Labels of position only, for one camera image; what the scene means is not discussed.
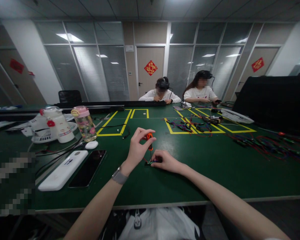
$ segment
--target water bottle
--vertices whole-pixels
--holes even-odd
[[[56,106],[48,106],[40,110],[40,114],[48,120],[47,125],[50,127],[51,137],[57,136],[60,143],[70,142],[74,139],[74,134],[62,114],[62,109]]]
[[[86,106],[74,107],[71,110],[71,114],[76,120],[83,140],[85,142],[91,142],[95,140],[97,138],[97,133],[88,108]]]

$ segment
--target watch strap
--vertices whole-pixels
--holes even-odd
[[[125,175],[123,175],[123,174],[120,172],[120,170],[121,170],[121,167],[119,167],[119,168],[114,172],[114,174],[112,175],[112,179],[113,179],[114,181],[116,181],[117,183],[123,185],[123,184],[127,181],[128,177],[125,176]]]

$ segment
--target floor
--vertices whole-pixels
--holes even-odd
[[[274,222],[292,240],[300,240],[300,200],[255,202],[250,205]],[[207,240],[228,240],[212,205],[207,205],[202,230]]]

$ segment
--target white thermos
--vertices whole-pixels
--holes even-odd
[[[48,106],[41,109],[40,114],[47,118],[47,125],[50,127],[51,136],[57,136],[60,143],[66,143],[74,139],[74,134],[62,114],[62,109],[56,106]]]

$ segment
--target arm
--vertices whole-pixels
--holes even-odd
[[[147,92],[145,95],[143,95],[141,98],[139,98],[139,101],[146,101],[146,102],[150,102],[153,101],[154,97],[156,96],[156,94],[154,94],[153,90],[150,90],[149,92]]]
[[[209,93],[209,99],[211,102],[216,103],[216,100],[219,100],[217,95],[213,92],[213,90],[210,88],[210,93]]]
[[[169,93],[169,98],[173,100],[172,103],[181,102],[181,99],[177,95],[175,95],[173,92]]]
[[[148,133],[154,132],[155,131],[151,129],[145,130],[143,128],[137,128],[131,138],[127,160],[121,165],[121,173],[123,175],[129,176],[156,138],[150,138],[144,145],[140,144],[140,140],[145,140],[145,136]],[[121,188],[121,184],[110,179],[86,206],[64,239],[97,239],[108,219],[114,201]]]
[[[193,102],[203,102],[203,103],[209,103],[210,100],[207,98],[185,98],[186,102],[193,103]]]
[[[179,173],[188,178],[248,237],[257,240],[266,238],[289,240],[289,237],[273,222],[228,189],[180,163],[166,151],[156,150],[152,160],[155,160],[157,156],[162,157],[163,161],[153,163],[152,167]]]

